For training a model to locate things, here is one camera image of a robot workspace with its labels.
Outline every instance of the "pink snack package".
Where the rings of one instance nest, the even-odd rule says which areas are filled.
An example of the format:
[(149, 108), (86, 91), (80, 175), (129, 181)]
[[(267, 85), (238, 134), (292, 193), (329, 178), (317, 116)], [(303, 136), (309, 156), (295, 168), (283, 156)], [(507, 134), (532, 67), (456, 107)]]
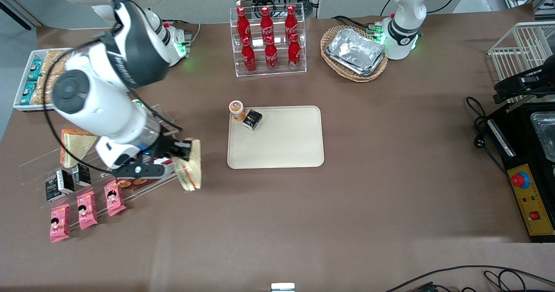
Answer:
[(79, 211), (79, 226), (81, 226), (81, 230), (98, 224), (94, 191), (77, 197), (77, 210)]
[(55, 207), (50, 212), (50, 242), (58, 242), (69, 237), (69, 204)]
[(118, 187), (116, 180), (104, 186), (104, 195), (106, 196), (108, 215), (114, 216), (125, 209), (121, 189)]

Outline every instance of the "small jar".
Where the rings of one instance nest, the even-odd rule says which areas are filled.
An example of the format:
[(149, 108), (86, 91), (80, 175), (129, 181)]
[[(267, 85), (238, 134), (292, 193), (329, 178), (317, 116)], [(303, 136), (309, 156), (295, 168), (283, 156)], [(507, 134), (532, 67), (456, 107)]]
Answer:
[(246, 113), (245, 108), (240, 101), (232, 101), (229, 104), (229, 111), (232, 113), (233, 118), (239, 122), (245, 119)]

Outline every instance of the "wicker basket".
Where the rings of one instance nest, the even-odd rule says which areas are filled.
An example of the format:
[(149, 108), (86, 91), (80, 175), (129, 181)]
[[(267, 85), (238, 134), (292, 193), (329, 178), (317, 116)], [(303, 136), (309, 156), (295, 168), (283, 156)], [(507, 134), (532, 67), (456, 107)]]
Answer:
[(377, 66), (377, 68), (374, 70), (372, 75), (370, 75), (369, 77), (363, 77), (361, 75), (356, 74), (353, 70), (348, 69), (344, 65), (342, 65), (342, 64), (338, 63), (337, 61), (331, 59), (326, 54), (326, 47), (331, 43), (331, 41), (333, 41), (333, 39), (335, 38), (335, 35), (337, 35), (337, 32), (339, 32), (339, 30), (347, 29), (347, 28), (352, 28), (356, 32), (360, 33), (360, 35), (365, 36), (367, 38), (370, 38), (370, 35), (368, 33), (364, 32), (363, 30), (361, 30), (359, 28), (350, 27), (350, 26), (333, 27), (333, 28), (329, 29), (325, 34), (323, 34), (323, 37), (320, 41), (320, 52), (322, 54), (322, 58), (326, 61), (326, 63), (335, 72), (337, 72), (337, 74), (344, 77), (345, 79), (349, 79), (349, 80), (355, 81), (357, 83), (365, 83), (367, 81), (372, 81), (373, 79), (378, 77), (383, 72), (385, 67), (387, 66), (387, 55), (385, 55), (385, 57), (383, 57), (382, 61)]

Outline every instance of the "yellow panel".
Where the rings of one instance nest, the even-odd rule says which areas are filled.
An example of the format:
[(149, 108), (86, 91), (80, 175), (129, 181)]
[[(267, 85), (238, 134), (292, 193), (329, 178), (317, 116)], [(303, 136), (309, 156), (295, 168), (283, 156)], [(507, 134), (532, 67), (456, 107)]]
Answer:
[[(517, 187), (511, 182), (522, 217), (524, 217), (528, 233), (533, 236), (553, 235), (553, 227), (551, 226), (551, 222), (549, 221), (549, 217), (547, 216), (547, 212), (543, 206), (542, 198), (539, 196), (538, 189), (535, 185), (528, 164), (523, 164), (517, 168), (507, 171), (509, 178), (518, 172), (523, 172), (530, 178), (530, 186), (525, 189)], [(530, 213), (532, 212), (539, 213), (539, 219), (535, 221), (531, 219)]]

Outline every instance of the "control panel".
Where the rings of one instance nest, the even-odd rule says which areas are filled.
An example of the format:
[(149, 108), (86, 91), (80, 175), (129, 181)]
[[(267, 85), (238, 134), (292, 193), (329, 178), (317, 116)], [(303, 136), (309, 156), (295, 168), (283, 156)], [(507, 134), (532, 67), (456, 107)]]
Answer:
[(528, 164), (510, 169), (507, 174), (529, 235), (553, 235), (553, 226), (551, 226)]

